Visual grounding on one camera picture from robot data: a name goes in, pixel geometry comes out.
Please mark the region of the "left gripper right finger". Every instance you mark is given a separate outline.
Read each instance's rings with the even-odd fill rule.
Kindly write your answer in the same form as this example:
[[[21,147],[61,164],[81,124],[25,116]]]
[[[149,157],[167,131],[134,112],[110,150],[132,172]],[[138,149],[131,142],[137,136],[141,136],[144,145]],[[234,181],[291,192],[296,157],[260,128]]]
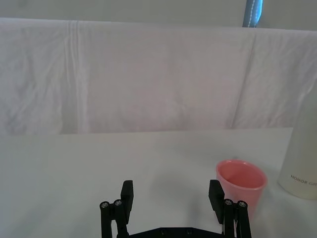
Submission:
[[[251,238],[248,215],[248,204],[245,201],[225,198],[224,191],[218,180],[211,179],[209,199],[219,224],[222,225],[224,238]]]

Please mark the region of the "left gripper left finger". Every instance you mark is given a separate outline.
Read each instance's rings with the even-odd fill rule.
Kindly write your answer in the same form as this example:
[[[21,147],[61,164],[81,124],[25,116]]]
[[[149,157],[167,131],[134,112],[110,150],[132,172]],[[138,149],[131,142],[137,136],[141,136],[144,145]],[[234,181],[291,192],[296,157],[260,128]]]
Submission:
[[[112,221],[116,222],[117,238],[128,238],[127,224],[129,223],[134,198],[133,181],[123,182],[120,199],[113,203],[103,201],[100,203],[101,211],[101,237],[112,237]]]

